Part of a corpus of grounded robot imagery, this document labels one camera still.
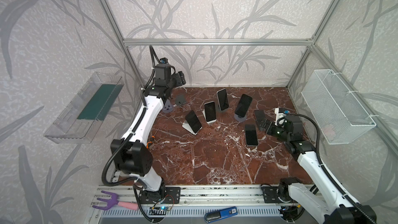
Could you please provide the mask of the grey small phone stand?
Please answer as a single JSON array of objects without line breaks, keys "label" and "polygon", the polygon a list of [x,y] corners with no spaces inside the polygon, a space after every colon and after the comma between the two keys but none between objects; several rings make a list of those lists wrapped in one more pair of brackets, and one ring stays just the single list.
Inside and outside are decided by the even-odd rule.
[{"label": "grey small phone stand", "polygon": [[171,113],[174,110],[174,105],[170,100],[167,100],[162,108],[162,112],[165,114]]}]

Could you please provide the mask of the pink-edged black phone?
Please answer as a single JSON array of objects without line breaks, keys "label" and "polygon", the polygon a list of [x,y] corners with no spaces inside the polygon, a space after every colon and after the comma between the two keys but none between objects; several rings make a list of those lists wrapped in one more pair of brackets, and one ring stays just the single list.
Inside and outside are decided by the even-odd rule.
[{"label": "pink-edged black phone", "polygon": [[255,110],[254,116],[257,124],[261,124],[266,119],[264,110]]}]

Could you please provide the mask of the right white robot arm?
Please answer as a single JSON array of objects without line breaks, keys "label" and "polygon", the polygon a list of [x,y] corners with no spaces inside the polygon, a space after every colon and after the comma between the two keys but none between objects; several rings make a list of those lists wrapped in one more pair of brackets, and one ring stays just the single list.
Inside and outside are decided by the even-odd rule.
[{"label": "right white robot arm", "polygon": [[[305,118],[316,130],[316,143],[303,139]],[[282,141],[289,154],[310,176],[322,194],[320,200],[313,192],[294,178],[286,178],[280,183],[279,197],[294,200],[320,224],[375,224],[377,215],[369,205],[362,205],[322,161],[320,155],[320,128],[316,121],[302,114],[283,113],[282,117],[270,121],[257,118],[259,130]]]}]

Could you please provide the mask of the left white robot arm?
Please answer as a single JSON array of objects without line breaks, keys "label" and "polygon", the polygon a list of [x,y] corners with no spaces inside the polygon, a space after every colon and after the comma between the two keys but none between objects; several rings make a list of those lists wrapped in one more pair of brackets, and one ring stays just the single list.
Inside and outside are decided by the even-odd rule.
[{"label": "left white robot arm", "polygon": [[[109,187],[133,181],[135,185],[139,185],[143,197],[157,202],[165,198],[166,187],[164,179],[152,166],[153,155],[147,147],[149,134],[173,89],[185,85],[186,80],[184,73],[176,71],[167,58],[158,58],[153,46],[150,46],[149,50],[152,73],[147,84],[141,89],[141,107],[122,138],[112,141],[112,155],[102,171],[101,180]],[[107,173],[111,164],[128,177],[118,182],[109,181]]]}]

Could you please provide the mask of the tall black phone on stand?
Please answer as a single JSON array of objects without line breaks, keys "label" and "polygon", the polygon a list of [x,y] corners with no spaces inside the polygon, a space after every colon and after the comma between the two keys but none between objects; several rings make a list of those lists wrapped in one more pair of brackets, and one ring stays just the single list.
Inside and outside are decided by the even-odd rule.
[{"label": "tall black phone on stand", "polygon": [[236,107],[235,115],[237,115],[239,118],[245,117],[251,103],[252,103],[252,97],[247,94],[242,94],[239,103]]}]

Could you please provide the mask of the white-edged phone on stand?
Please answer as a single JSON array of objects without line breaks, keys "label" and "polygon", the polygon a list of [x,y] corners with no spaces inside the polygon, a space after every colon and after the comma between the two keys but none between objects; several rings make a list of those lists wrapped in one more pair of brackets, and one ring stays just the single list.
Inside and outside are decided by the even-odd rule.
[{"label": "white-edged phone on stand", "polygon": [[207,123],[213,123],[217,120],[215,102],[208,102],[204,104],[204,115]]}]

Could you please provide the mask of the white folding phone stand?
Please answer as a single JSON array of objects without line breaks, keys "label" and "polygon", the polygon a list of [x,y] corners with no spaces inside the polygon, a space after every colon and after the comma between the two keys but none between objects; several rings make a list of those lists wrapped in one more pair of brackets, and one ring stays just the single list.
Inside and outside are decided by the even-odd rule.
[{"label": "white folding phone stand", "polygon": [[190,125],[189,125],[186,121],[182,124],[182,127],[183,127],[185,130],[187,130],[188,132],[190,132],[191,134],[197,135],[197,133],[195,133],[195,132],[191,129]]}]

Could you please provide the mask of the upright phone on grey stand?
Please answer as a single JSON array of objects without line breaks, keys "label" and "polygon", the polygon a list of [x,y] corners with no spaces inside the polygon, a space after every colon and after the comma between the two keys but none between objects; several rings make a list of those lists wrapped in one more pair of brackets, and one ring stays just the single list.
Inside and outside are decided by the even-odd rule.
[{"label": "upright phone on grey stand", "polygon": [[229,108],[229,100],[226,89],[221,89],[217,92],[217,99],[220,111],[225,111]]}]

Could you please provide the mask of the blue and black marker tool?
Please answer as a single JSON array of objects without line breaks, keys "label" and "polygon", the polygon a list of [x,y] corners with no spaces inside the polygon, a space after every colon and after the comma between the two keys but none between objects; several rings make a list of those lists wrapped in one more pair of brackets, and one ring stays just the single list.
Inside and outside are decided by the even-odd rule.
[{"label": "blue and black marker tool", "polygon": [[204,220],[207,224],[238,215],[237,207],[229,207],[206,213]]}]

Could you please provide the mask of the green circuit board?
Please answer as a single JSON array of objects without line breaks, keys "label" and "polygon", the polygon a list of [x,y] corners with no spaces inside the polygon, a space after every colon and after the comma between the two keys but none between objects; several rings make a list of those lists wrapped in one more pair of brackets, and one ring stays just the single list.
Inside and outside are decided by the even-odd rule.
[{"label": "green circuit board", "polygon": [[171,206],[161,206],[161,207],[152,207],[151,208],[152,211],[154,211],[155,213],[157,212],[167,212],[167,211],[171,211],[172,207]]}]

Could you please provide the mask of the purple pink hand tool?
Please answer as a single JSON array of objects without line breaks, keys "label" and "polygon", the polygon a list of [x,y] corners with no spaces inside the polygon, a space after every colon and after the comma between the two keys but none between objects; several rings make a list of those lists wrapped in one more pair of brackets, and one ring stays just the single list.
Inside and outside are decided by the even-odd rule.
[{"label": "purple pink hand tool", "polygon": [[102,211],[107,211],[107,210],[110,210],[111,208],[113,208],[114,206],[121,206],[121,207],[124,207],[126,209],[131,209],[131,210],[134,210],[134,211],[137,211],[139,209],[137,203],[119,201],[118,200],[119,196],[116,193],[103,191],[103,190],[101,191],[101,193],[109,195],[110,198],[109,199],[97,198],[97,200],[99,200],[101,202],[105,202],[106,206],[93,205],[92,207],[95,208],[95,209],[99,209],[99,210],[102,210]]}]

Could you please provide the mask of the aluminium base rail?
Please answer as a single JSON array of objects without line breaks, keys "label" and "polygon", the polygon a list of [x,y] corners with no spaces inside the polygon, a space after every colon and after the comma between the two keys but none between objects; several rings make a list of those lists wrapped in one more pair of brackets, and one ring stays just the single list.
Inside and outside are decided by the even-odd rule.
[{"label": "aluminium base rail", "polygon": [[[172,194],[173,198],[165,198],[166,206],[279,206],[297,205],[297,202],[282,202],[277,196],[269,197],[263,193],[269,186],[264,185],[178,185],[180,192]],[[91,200],[91,205],[105,206],[105,202],[97,198],[109,199],[108,194],[115,193],[120,201],[136,202],[133,186],[105,187],[98,186]]]}]

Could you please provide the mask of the clear plastic wall bin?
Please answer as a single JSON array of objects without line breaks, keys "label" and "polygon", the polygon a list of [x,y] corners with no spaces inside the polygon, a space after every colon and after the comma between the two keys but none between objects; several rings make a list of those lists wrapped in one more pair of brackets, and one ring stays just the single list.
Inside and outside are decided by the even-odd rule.
[{"label": "clear plastic wall bin", "polygon": [[90,144],[123,86],[122,76],[93,73],[44,137],[56,144]]}]

